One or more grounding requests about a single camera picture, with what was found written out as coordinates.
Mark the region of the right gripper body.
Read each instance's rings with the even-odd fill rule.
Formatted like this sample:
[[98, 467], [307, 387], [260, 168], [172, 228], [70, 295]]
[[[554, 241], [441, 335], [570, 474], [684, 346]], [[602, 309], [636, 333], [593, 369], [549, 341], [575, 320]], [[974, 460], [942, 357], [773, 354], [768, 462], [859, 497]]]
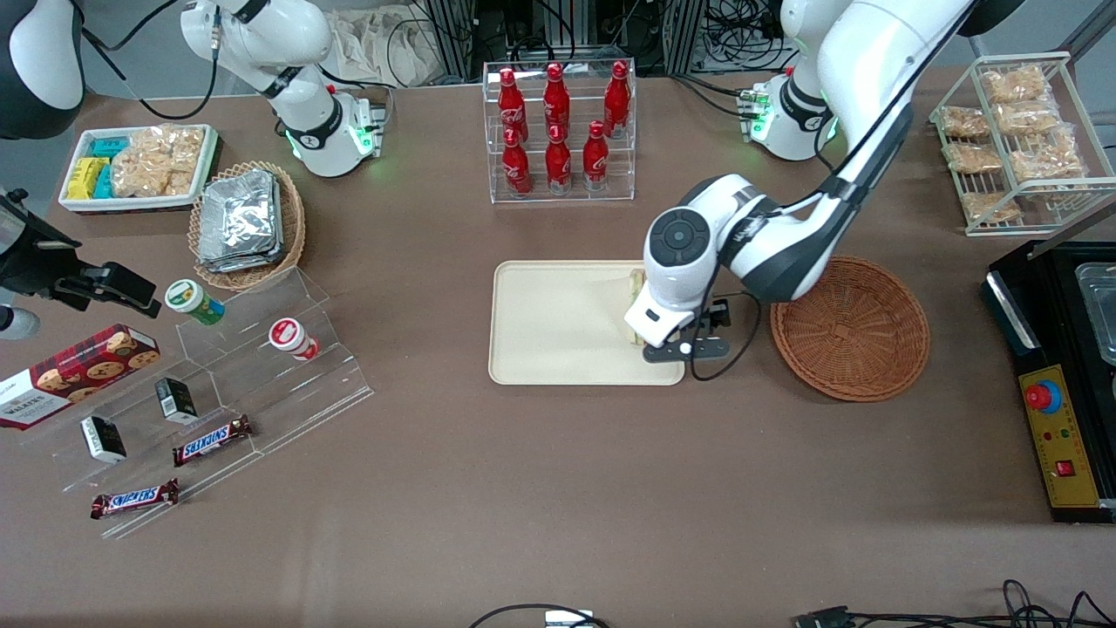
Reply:
[[48, 293], [58, 279], [76, 273], [81, 242], [25, 207], [25, 189], [3, 190], [1, 203], [1, 276], [4, 290]]

